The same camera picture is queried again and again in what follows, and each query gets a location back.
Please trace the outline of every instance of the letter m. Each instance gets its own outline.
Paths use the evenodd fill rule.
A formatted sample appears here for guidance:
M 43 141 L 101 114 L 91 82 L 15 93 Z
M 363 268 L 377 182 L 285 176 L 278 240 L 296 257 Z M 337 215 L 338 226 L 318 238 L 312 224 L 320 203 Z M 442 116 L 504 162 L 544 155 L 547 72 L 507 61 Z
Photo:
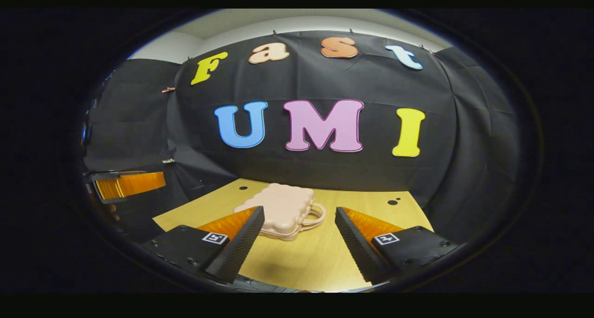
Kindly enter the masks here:
M 305 141 L 305 132 L 310 136 L 317 149 L 323 149 L 332 132 L 335 140 L 330 149 L 339 152 L 357 152 L 363 149 L 359 143 L 359 111 L 363 102 L 358 100 L 340 100 L 336 102 L 326 119 L 306 100 L 290 101 L 284 108 L 291 114 L 291 141 L 286 148 L 291 151 L 305 151 L 310 143 Z

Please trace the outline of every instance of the table surface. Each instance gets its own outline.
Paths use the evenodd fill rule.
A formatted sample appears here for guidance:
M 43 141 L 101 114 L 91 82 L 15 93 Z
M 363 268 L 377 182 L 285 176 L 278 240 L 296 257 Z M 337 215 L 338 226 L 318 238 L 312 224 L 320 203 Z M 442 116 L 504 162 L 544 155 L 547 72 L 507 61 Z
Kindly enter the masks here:
M 199 227 L 233 214 L 269 183 L 237 179 L 153 220 L 165 231 L 178 225 Z M 326 218 L 293 241 L 260 235 L 240 274 L 274 286 L 308 291 L 345 291 L 371 286 L 365 282 L 336 227 L 336 207 L 345 207 L 407 229 L 421 225 L 433 231 L 424 212 L 407 191 L 369 192 L 313 189 Z

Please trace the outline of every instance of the orange object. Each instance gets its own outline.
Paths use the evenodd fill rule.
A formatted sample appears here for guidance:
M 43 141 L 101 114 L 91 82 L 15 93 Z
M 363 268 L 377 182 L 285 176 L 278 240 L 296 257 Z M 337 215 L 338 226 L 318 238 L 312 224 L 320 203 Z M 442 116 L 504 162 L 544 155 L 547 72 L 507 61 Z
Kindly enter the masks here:
M 124 198 L 165 186 L 163 172 L 122 174 L 117 179 L 95 181 L 102 199 Z
M 397 227 L 396 225 L 390 224 L 387 221 L 382 221 L 375 217 L 371 217 L 367 214 L 362 214 L 360 212 L 356 212 L 349 208 L 343 208 L 344 212 L 349 216 L 350 220 L 353 222 L 355 227 L 359 230 L 359 232 L 365 237 L 365 240 L 369 242 L 371 247 L 375 250 L 375 247 L 371 243 L 374 236 L 388 234 L 388 233 L 395 233 L 398 231 L 402 231 L 402 227 Z
M 246 209 L 242 212 L 230 214 L 229 216 L 219 218 L 216 221 L 206 223 L 201 227 L 197 227 L 199 230 L 208 231 L 210 233 L 218 233 L 229 236 L 229 241 L 233 240 L 239 230 L 244 227 L 244 224 L 250 216 L 254 213 L 258 207 Z

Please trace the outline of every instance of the light blue letter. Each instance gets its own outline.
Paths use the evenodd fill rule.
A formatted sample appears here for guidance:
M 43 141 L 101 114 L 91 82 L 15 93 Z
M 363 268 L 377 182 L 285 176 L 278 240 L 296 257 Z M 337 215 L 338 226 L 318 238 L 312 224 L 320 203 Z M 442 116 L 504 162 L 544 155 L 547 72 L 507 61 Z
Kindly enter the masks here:
M 250 113 L 250 124 L 252 133 L 249 136 L 239 136 L 235 130 L 236 106 L 225 106 L 217 108 L 214 111 L 219 118 L 219 132 L 225 144 L 246 149 L 254 147 L 264 139 L 264 110 L 268 107 L 266 102 L 249 102 L 244 105 L 244 109 Z
M 414 69 L 422 69 L 423 68 L 423 66 L 421 64 L 413 62 L 412 59 L 410 58 L 410 57 L 414 57 L 414 53 L 412 53 L 410 51 L 406 51 L 401 46 L 388 45 L 388 46 L 386 46 L 386 49 L 392 50 L 392 52 L 394 52 L 394 54 L 396 55 L 398 60 L 401 63 L 403 63 L 404 65 L 408 66 L 409 68 L 414 68 Z

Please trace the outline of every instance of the white wall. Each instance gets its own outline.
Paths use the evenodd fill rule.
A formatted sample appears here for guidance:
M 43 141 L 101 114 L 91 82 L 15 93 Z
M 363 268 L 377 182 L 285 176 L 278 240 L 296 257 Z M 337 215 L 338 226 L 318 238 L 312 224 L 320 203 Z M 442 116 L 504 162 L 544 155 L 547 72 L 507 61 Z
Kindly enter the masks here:
M 215 35 L 200 43 L 199 48 L 193 52 L 192 57 L 209 52 L 210 50 L 218 49 L 219 47 L 243 41 L 245 39 L 252 39 L 255 37 L 272 35 L 272 31 L 276 33 L 291 32 L 291 31 L 309 31 L 309 30 L 333 30 L 333 31 L 349 31 L 352 29 L 359 34 L 375 35 L 386 37 L 388 39 L 397 39 L 412 45 L 423 45 L 425 48 L 432 51 L 439 51 L 445 47 L 433 43 L 428 39 L 423 39 L 408 32 L 366 22 L 363 20 L 337 18 L 332 16 L 300 16 L 294 18 L 282 18 L 274 20 L 266 20 L 249 26 L 242 26 L 235 30 L 224 32 L 223 34 Z
M 146 58 L 182 64 L 188 57 L 194 57 L 201 43 L 198 37 L 172 31 L 148 43 L 129 59 Z

